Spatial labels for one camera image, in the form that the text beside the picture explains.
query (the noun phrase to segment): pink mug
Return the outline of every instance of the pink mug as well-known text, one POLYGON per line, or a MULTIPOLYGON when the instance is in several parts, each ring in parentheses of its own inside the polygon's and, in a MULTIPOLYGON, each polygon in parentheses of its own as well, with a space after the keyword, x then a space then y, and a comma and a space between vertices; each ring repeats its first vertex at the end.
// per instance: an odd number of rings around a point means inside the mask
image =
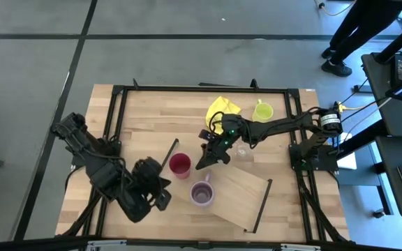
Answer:
POLYGON ((208 207, 214 202, 215 192, 209 183, 210 176, 209 171, 203 181, 195 182, 190 189, 190 198, 196 206, 208 207))
POLYGON ((190 158, 184 153, 177 153, 170 158, 170 170, 180 179, 185 179, 190 175, 190 158))

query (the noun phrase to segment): wooden board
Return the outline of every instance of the wooden board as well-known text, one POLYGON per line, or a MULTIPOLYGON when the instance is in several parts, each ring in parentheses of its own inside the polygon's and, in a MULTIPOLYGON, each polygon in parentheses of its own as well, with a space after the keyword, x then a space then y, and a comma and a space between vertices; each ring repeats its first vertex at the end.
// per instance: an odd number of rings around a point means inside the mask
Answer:
POLYGON ((161 176, 172 183, 167 190, 173 197, 191 204, 190 189, 196 181, 204 180, 211 172, 210 183, 214 188, 214 203, 204 209, 237 226, 252 231, 262 205, 268 182, 249 174, 232 165, 215 164, 201 170, 195 170, 196 163, 202 156, 198 148, 194 149, 186 142, 179 142, 174 153, 185 153, 191 159, 191 173, 187 179, 177 179, 168 163, 163 168, 161 176))
MULTIPOLYGON (((89 131, 102 135, 110 103, 112 85, 94 86, 87 110, 89 131)), ((122 124, 122 155, 131 168, 139 158, 151 156, 162 162, 173 140, 190 142, 193 150, 203 143, 198 138, 205 127, 207 108, 218 96, 230 99, 241 107, 241 115, 250 118, 257 99, 274 108, 272 119, 286 117, 283 96, 261 93, 201 93, 170 91, 129 91, 122 124)), ((300 90, 303 110, 318 105, 314 90, 300 90)), ((232 158, 230 165, 264 180, 273 180, 256 234, 244 233, 239 227, 223 218, 174 197, 167 210, 153 209, 141 222, 133 224, 116 202, 107 207, 103 235, 113 238, 211 240, 211 241, 292 241, 304 242, 304 226, 299 203, 295 173, 290 168, 288 133, 267 138, 253 149, 247 161, 232 158)), ((228 153, 232 156, 234 149, 228 153)), ((348 238, 347 224, 336 181, 326 172, 315 172, 320 205, 330 222, 348 238)), ((56 233, 65 232, 87 205, 90 193, 89 179, 84 171, 75 173, 69 180, 56 233)), ((98 209, 94 213, 91 233, 95 231, 98 209)), ((310 212, 313 236, 317 238, 315 218, 310 212)))

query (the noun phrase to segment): red cup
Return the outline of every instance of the red cup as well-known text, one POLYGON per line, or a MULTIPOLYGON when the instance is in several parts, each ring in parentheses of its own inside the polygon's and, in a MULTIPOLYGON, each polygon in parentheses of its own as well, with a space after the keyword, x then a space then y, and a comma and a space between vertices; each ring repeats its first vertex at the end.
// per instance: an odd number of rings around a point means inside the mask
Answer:
POLYGON ((190 158, 184 153, 177 153, 170 158, 170 170, 180 179, 190 175, 190 158))

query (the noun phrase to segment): black pants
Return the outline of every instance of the black pants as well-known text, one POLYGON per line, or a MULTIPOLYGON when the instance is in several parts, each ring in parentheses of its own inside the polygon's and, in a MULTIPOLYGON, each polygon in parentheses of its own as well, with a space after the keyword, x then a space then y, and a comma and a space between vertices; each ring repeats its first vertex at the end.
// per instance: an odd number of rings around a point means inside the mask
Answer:
POLYGON ((356 1, 329 43, 330 49, 336 50, 330 61, 335 64, 342 62, 370 38, 387 28, 401 11, 402 1, 356 1))

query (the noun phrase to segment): gray floor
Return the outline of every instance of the gray floor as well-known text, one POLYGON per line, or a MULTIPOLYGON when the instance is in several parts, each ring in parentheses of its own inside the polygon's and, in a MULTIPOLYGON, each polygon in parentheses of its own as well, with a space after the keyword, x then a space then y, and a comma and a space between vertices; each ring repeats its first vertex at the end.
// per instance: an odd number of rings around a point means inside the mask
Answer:
MULTIPOLYGON (((0 0, 0 33, 80 33, 90 4, 20 2, 0 0)), ((346 5, 327 2, 332 12, 346 5)), ((99 0, 89 33, 332 35, 344 15, 318 13, 313 0, 99 0)), ((382 34, 400 32, 395 22, 382 34)), ((324 40, 87 40, 64 114, 86 112, 93 84, 131 84, 133 78, 144 85, 238 86, 256 78, 260 86, 317 89, 320 105, 328 107, 365 80, 360 56, 380 51, 389 42, 372 40, 350 55, 345 62, 354 73, 340 78, 320 70, 324 40)), ((0 40, 0 158, 6 161, 0 168, 0 241, 11 238, 76 45, 76 40, 0 40)), ((346 105, 371 101, 373 96, 357 95, 346 105)), ((344 128, 369 112, 349 119, 344 128)), ((377 119, 379 114, 355 132, 377 119)), ((70 159, 64 144, 56 142, 27 238, 54 235, 70 159)), ((343 186, 341 196, 352 240, 402 248, 398 212, 379 220, 368 216, 380 208, 376 189, 343 186)))

